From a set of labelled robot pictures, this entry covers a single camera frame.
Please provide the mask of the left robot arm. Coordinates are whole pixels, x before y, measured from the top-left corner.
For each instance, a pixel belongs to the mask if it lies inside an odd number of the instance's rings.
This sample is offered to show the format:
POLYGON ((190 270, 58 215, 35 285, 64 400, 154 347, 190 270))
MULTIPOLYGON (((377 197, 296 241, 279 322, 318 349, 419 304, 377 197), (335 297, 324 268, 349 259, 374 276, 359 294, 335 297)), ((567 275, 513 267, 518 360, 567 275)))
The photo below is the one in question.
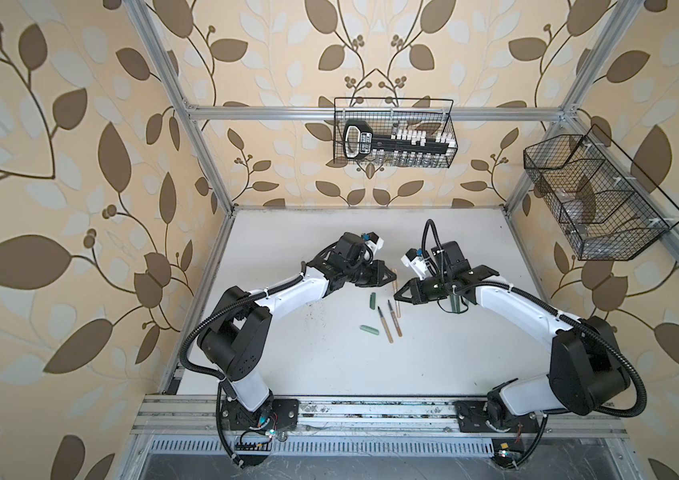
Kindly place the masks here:
POLYGON ((230 399, 260 415, 272 401, 257 366, 273 322, 347 284, 377 288, 393 282, 397 276, 375 257, 383 244, 375 232, 345 232, 303 262, 291 279, 261 290, 228 288, 211 314, 184 338, 180 365, 187 372, 215 378, 230 399))

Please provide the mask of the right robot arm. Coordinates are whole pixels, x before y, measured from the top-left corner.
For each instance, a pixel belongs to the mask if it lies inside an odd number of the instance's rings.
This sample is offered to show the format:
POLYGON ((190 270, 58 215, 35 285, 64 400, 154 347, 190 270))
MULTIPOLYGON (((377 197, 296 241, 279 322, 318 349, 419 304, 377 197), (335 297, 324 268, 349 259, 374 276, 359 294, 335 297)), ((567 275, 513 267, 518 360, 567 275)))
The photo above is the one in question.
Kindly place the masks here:
POLYGON ((415 272, 415 279, 395 292, 395 300, 411 305, 449 302, 445 311, 455 315, 481 307, 521 328, 547 350, 547 372, 511 379, 487 393, 485 415, 496 430, 531 413, 599 412, 635 418, 645 412, 645 382, 621 353, 613 328, 603 318, 563 312, 507 283, 497 270, 471 265, 457 242, 441 241, 433 220, 425 222, 421 245, 401 260, 415 272))

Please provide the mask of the light green cap lower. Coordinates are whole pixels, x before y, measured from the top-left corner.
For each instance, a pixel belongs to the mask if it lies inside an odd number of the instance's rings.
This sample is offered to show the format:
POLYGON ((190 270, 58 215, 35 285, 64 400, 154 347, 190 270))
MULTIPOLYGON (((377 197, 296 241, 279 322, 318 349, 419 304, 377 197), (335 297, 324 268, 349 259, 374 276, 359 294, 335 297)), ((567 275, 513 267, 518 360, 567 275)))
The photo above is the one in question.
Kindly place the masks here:
POLYGON ((375 336, 379 336, 379 330, 377 330, 377 328, 373 328, 373 327, 368 326, 368 325, 361 325, 361 326, 359 326, 359 329, 361 331, 365 332, 365 333, 375 335, 375 336))

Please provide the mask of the black socket tool set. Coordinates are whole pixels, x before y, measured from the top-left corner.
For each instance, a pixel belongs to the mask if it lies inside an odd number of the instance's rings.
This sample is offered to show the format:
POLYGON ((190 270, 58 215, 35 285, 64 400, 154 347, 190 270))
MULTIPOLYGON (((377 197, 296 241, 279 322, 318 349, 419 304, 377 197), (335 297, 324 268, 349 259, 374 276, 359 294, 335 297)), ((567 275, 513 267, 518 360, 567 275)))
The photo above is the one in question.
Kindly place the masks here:
POLYGON ((351 160, 423 158, 441 161, 457 153, 457 140, 451 132, 393 127, 385 133, 382 127, 371 127, 363 120, 349 120, 339 136, 343 156, 351 160))

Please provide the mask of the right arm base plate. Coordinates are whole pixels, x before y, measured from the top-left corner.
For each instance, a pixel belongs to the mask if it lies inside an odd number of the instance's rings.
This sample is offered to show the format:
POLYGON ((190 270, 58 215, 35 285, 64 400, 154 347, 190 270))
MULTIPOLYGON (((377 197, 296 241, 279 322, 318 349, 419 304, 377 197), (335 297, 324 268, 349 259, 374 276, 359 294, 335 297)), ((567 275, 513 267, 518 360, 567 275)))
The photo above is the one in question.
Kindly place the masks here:
POLYGON ((459 400, 453 403, 461 433, 531 434, 539 432, 533 414, 515 416, 489 400, 459 400))

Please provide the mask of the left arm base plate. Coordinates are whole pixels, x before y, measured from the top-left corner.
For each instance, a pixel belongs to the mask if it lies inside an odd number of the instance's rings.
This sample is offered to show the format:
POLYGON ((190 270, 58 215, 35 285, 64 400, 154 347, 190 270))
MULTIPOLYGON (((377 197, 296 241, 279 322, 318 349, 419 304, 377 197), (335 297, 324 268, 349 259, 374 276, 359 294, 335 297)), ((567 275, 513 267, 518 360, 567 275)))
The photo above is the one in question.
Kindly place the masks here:
POLYGON ((300 402, 295 398, 275 398, 266 400, 255 412, 250 412, 238 401, 223 400, 221 420, 233 431, 290 431, 297 426, 299 406, 300 402))

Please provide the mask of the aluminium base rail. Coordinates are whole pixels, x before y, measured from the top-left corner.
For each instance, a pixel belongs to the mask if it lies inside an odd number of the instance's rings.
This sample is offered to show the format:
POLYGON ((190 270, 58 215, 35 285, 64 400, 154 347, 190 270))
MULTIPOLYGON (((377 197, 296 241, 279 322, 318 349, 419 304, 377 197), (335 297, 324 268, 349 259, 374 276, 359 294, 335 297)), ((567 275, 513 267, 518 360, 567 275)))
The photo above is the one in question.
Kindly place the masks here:
MULTIPOLYGON (((298 422, 289 434, 361 436, 493 436, 461 433, 453 403, 481 397, 296 396, 298 422)), ((136 434, 211 434, 216 427, 213 396, 149 395, 133 422, 136 434)))

